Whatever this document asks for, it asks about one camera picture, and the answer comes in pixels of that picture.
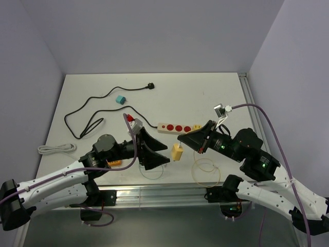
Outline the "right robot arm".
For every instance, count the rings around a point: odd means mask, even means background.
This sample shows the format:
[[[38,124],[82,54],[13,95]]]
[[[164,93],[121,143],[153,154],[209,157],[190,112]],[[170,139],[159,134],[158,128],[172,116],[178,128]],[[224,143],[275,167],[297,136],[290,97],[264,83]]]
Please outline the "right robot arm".
[[[231,137],[217,132],[215,126],[216,123],[210,120],[202,128],[181,134],[177,139],[200,154],[212,149],[242,163],[240,171],[271,190],[261,189],[230,174],[223,185],[207,189],[205,198],[208,202],[251,201],[283,215],[304,233],[316,236],[328,232],[328,198],[290,178],[283,165],[261,149],[263,141],[251,128],[241,129]]]

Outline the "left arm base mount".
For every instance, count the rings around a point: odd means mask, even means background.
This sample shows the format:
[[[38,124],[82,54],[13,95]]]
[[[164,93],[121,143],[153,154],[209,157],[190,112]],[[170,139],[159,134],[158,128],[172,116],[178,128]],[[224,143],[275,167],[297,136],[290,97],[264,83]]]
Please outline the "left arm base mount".
[[[105,207],[115,206],[117,198],[116,190],[101,190],[96,200],[91,204],[86,204],[87,207],[99,207],[104,210]],[[102,214],[87,209],[80,209],[80,219],[87,222],[97,222],[101,219]]]

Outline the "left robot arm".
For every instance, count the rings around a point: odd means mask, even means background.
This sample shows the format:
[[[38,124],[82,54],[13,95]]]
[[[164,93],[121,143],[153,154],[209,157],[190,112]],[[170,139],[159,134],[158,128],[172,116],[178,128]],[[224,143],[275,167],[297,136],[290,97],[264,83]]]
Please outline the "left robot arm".
[[[100,199],[95,179],[115,171],[111,162],[138,161],[146,170],[151,170],[170,162],[160,154],[167,148],[144,128],[131,141],[120,144],[112,135],[104,134],[90,152],[58,171],[27,182],[7,180],[1,185],[2,228],[14,230],[40,213],[65,205],[93,206]]]

